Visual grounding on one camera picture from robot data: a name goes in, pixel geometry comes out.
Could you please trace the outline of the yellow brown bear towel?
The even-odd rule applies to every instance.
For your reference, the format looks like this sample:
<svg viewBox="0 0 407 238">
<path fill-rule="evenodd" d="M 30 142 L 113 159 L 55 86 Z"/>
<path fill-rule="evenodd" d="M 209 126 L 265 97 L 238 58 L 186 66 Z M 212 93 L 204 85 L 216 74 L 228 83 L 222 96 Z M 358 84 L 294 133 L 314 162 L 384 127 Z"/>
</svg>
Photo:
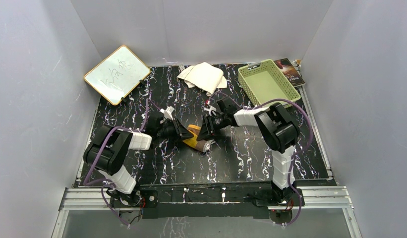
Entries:
<svg viewBox="0 0 407 238">
<path fill-rule="evenodd" d="M 194 124 L 189 124 L 187 127 L 187 130 L 193 134 L 192 138 L 183 140 L 183 143 L 188 145 L 189 147 L 200 151 L 202 153 L 206 153 L 210 150 L 211 145 L 214 144 L 214 140 L 197 140 L 197 136 L 200 132 L 201 127 L 194 125 Z"/>
</svg>

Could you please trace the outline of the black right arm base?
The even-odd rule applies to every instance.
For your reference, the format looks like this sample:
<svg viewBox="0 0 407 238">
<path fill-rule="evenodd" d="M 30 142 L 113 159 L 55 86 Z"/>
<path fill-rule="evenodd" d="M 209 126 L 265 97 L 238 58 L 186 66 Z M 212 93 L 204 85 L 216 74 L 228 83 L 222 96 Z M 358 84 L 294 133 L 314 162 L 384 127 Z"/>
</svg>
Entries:
<svg viewBox="0 0 407 238">
<path fill-rule="evenodd" d="M 294 216 L 301 213 L 305 205 L 301 189 L 287 187 L 279 189 L 259 188 L 248 194 L 252 203 L 258 207 L 267 207 L 269 217 L 274 224 L 286 226 L 294 220 Z"/>
</svg>

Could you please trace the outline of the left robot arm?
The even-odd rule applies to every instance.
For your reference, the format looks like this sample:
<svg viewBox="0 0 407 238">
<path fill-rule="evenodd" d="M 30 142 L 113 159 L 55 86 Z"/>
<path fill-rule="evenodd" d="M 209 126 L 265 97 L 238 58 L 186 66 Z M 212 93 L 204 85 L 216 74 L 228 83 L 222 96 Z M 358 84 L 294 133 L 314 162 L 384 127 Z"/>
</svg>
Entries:
<svg viewBox="0 0 407 238">
<path fill-rule="evenodd" d="M 149 150 L 157 139 L 183 141 L 193 137 L 173 111 L 173 107 L 168 107 L 147 113 L 139 131 L 103 125 L 84 152 L 84 162 L 104 175 L 110 186 L 122 193 L 128 206 L 136 206 L 141 200 L 140 191 L 135 189 L 137 182 L 124 166 L 128 151 Z"/>
</svg>

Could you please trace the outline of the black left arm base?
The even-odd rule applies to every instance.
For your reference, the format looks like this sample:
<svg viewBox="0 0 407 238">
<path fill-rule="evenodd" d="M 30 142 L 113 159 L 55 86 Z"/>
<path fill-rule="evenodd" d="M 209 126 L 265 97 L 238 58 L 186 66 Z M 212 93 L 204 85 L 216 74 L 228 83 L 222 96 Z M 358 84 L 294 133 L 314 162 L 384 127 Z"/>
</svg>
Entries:
<svg viewBox="0 0 407 238">
<path fill-rule="evenodd" d="M 109 205 L 113 209 L 138 208 L 143 216 L 145 208 L 158 206 L 158 192 L 155 190 L 134 189 L 132 193 L 125 194 L 114 188 L 104 188 L 104 196 L 109 196 Z"/>
</svg>

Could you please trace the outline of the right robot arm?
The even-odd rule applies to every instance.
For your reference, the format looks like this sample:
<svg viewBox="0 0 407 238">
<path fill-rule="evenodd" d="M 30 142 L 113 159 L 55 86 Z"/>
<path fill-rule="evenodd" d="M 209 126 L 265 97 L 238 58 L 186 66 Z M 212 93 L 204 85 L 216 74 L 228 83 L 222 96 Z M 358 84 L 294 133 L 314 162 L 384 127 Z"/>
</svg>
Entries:
<svg viewBox="0 0 407 238">
<path fill-rule="evenodd" d="M 230 98 L 223 98 L 217 104 L 219 111 L 210 105 L 205 108 L 208 114 L 202 118 L 197 140 L 212 140 L 218 131 L 227 126 L 259 128 L 264 142 L 272 150 L 272 183 L 277 187 L 272 192 L 273 201 L 278 205 L 286 205 L 292 198 L 288 187 L 295 181 L 291 173 L 291 157 L 300 133 L 295 120 L 278 102 L 257 109 L 237 106 Z"/>
</svg>

